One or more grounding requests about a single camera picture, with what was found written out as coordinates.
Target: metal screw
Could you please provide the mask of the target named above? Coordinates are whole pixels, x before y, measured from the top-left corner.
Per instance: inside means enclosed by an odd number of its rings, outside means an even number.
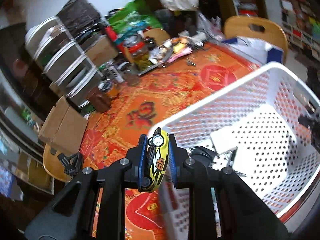
[[[196,161],[192,158],[188,158],[185,160],[185,162],[187,165],[193,165],[193,164],[195,164]]]
[[[90,168],[90,167],[85,167],[85,168],[82,169],[82,173],[85,174],[85,175],[90,174],[91,171],[92,171],[92,168]]]
[[[197,66],[196,63],[192,62],[190,59],[187,58],[187,65],[188,66]]]
[[[221,170],[224,174],[231,174],[233,169],[231,167],[224,167]]]
[[[127,158],[123,158],[120,160],[121,165],[127,165],[129,162],[130,162],[129,159],[127,159]]]

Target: jar lid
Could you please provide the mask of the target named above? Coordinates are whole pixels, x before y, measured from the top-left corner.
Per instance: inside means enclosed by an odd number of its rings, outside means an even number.
[[[139,38],[139,36],[137,34],[132,35],[132,36],[124,39],[123,46],[127,47],[127,48],[131,48],[132,46],[134,46],[135,44],[140,42],[140,40],[141,39]]]
[[[138,49],[141,49],[145,46],[144,42],[141,41],[138,44],[134,45],[133,47],[129,48],[129,52],[130,53],[134,53],[136,52]]]
[[[112,86],[112,81],[107,81],[104,83],[103,87],[100,89],[102,92],[109,90]]]

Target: glass jar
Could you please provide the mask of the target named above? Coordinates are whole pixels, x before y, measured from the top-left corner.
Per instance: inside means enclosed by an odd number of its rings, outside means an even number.
[[[119,94],[119,89],[117,84],[112,82],[111,80],[105,80],[101,91],[106,93],[106,95],[110,98],[110,100],[115,99]]]
[[[148,68],[152,63],[149,61],[149,50],[143,42],[129,48],[129,53],[140,71]]]
[[[145,70],[148,66],[152,65],[149,61],[148,46],[142,41],[140,35],[135,34],[124,40],[124,46],[128,48],[129,53],[137,65],[139,71]]]

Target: black clamp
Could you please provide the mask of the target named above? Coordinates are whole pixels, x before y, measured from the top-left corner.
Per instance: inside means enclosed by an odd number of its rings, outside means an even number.
[[[58,155],[58,159],[64,167],[64,173],[70,176],[76,176],[82,169],[83,156],[77,152],[70,157],[65,156],[64,153]]]

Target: green plastic bag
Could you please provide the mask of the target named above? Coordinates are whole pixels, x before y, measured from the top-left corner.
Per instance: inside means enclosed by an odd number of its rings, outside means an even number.
[[[127,3],[121,11],[110,17],[108,21],[117,34],[123,34],[128,28],[142,25],[163,28],[144,0]]]

